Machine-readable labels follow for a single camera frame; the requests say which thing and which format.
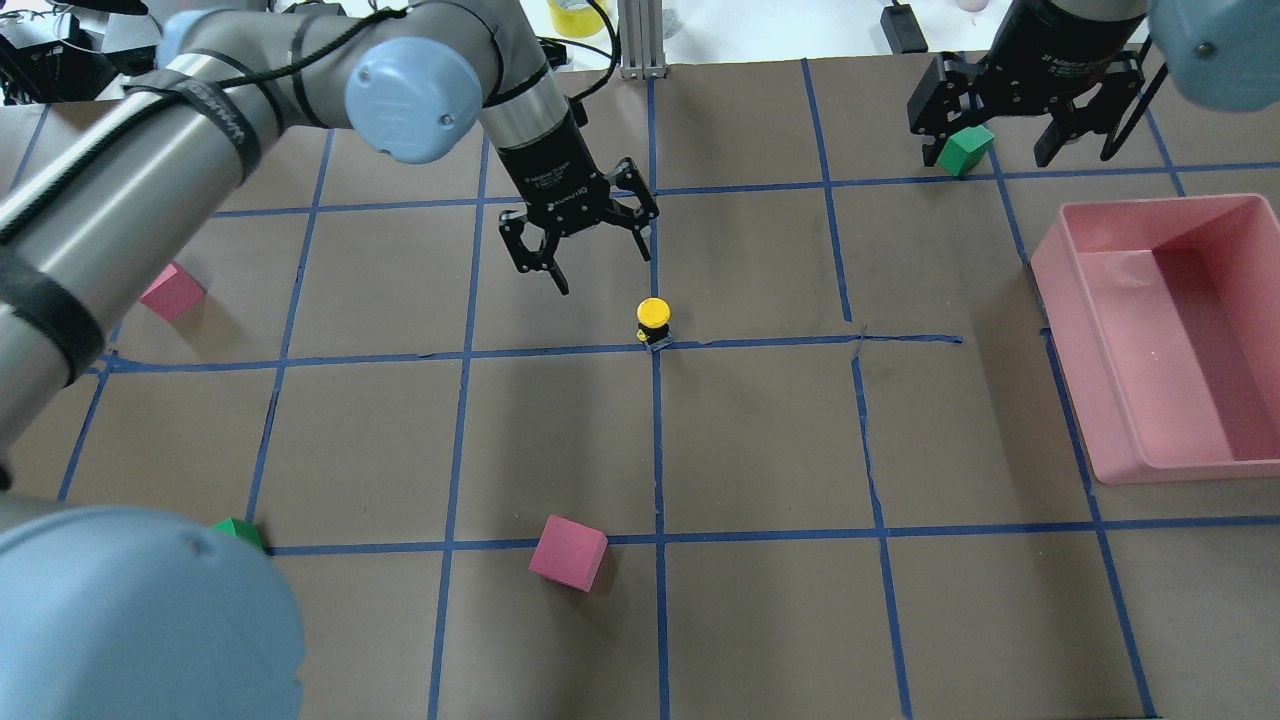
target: blue joint cap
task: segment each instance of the blue joint cap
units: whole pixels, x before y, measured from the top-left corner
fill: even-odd
[[[454,49],[425,37],[371,47],[347,78],[351,127],[401,163],[431,163],[462,140],[480,115],[483,90]]]
[[[174,58],[182,55],[182,41],[187,40],[187,33],[196,27],[205,15],[219,12],[218,8],[207,10],[183,10],[174,13],[169,22],[164,24],[164,33],[156,44],[156,68],[164,68]]]

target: pink container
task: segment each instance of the pink container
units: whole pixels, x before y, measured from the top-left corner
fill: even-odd
[[[1280,223],[1263,197],[1064,205],[1032,268],[1101,482],[1280,475]]]

